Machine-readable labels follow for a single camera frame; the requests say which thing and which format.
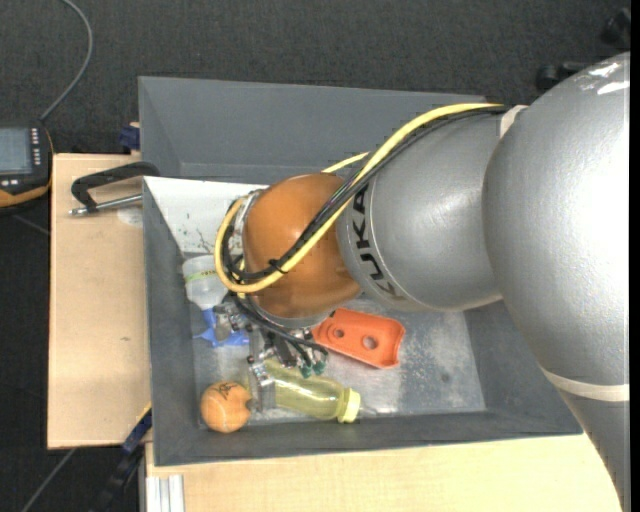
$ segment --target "wooden surface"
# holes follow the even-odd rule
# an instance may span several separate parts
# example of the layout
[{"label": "wooden surface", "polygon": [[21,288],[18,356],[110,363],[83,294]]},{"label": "wooden surface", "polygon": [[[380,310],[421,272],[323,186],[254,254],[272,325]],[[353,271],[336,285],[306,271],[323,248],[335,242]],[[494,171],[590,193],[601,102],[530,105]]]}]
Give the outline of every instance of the wooden surface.
[{"label": "wooden surface", "polygon": [[146,448],[188,512],[620,511],[586,435],[174,467]]},{"label": "wooden surface", "polygon": [[[49,448],[121,443],[149,402],[142,229],[115,210],[71,217],[79,176],[133,161],[56,155],[51,201]],[[140,182],[98,189],[101,202]]]},{"label": "wooden surface", "polygon": [[[149,400],[142,230],[67,213],[73,179],[130,161],[54,160],[50,448],[120,443]],[[115,189],[97,199],[139,184]],[[619,511],[584,435],[161,468],[149,444],[147,472],[183,473],[188,512]]]}]

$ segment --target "metal bracket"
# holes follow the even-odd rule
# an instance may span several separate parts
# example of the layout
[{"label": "metal bracket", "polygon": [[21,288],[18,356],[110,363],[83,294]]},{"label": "metal bracket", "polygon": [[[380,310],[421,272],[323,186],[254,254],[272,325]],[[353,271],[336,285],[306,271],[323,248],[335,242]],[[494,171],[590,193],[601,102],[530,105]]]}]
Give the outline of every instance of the metal bracket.
[{"label": "metal bracket", "polygon": [[256,408],[265,411],[276,407],[276,383],[267,372],[264,365],[264,338],[259,330],[253,329],[249,333],[249,348],[251,355],[249,362],[249,383],[253,396],[257,398]]},{"label": "metal bracket", "polygon": [[71,193],[84,205],[84,207],[74,208],[73,210],[70,210],[69,213],[71,215],[87,215],[89,213],[97,213],[100,210],[105,210],[107,208],[116,208],[118,206],[124,206],[126,204],[140,201],[142,199],[142,194],[123,197],[98,204],[89,194],[89,190],[92,188],[109,185],[110,183],[117,183],[118,181],[128,180],[129,178],[134,178],[136,176],[160,176],[160,171],[155,165],[148,162],[134,162],[132,164],[114,167],[113,169],[107,169],[106,171],[100,171],[78,178],[71,185]]}]

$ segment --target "yellow liquid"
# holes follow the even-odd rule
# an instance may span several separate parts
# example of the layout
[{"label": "yellow liquid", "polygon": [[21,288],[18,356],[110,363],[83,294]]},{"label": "yellow liquid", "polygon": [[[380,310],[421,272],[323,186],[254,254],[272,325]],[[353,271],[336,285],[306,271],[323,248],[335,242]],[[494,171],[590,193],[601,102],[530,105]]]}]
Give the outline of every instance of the yellow liquid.
[{"label": "yellow liquid", "polygon": [[277,359],[265,366],[276,382],[276,404],[315,418],[329,420],[346,408],[344,386],[326,377],[302,377],[297,368],[283,368]]}]

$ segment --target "electronic device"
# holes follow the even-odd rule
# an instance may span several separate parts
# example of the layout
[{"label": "electronic device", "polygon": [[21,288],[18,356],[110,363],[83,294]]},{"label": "electronic device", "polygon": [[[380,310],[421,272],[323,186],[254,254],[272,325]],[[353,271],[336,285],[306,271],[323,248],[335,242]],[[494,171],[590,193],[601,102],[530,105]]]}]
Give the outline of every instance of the electronic device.
[{"label": "electronic device", "polygon": [[0,212],[47,192],[51,153],[49,135],[39,121],[0,121]]}]

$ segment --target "blue object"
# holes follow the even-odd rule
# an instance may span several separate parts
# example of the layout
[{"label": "blue object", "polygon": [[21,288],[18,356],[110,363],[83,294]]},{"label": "blue object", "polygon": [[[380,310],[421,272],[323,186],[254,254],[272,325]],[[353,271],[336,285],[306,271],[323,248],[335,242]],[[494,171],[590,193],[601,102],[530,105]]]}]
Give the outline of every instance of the blue object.
[{"label": "blue object", "polygon": [[215,327],[216,327],[216,315],[213,313],[213,309],[205,309],[202,311],[202,319],[207,324],[208,328],[206,331],[194,336],[194,338],[203,338],[211,343],[213,348],[219,347],[221,345],[231,345],[231,346],[239,346],[239,345],[247,345],[249,343],[249,335],[244,329],[240,329],[239,331],[233,331],[226,339],[219,340],[216,338]]},{"label": "blue object", "polygon": [[133,430],[131,431],[131,433],[124,440],[124,443],[122,444],[122,449],[125,451],[125,453],[127,453],[128,455],[131,455],[134,452],[134,450],[138,447],[138,445],[140,444],[140,441],[142,441],[142,438],[147,433],[147,430],[151,428],[151,425],[153,423],[152,418],[153,416],[151,413],[151,408],[149,408],[147,412],[144,414],[144,416],[140,418],[140,421],[138,421],[136,426],[133,427]]}]

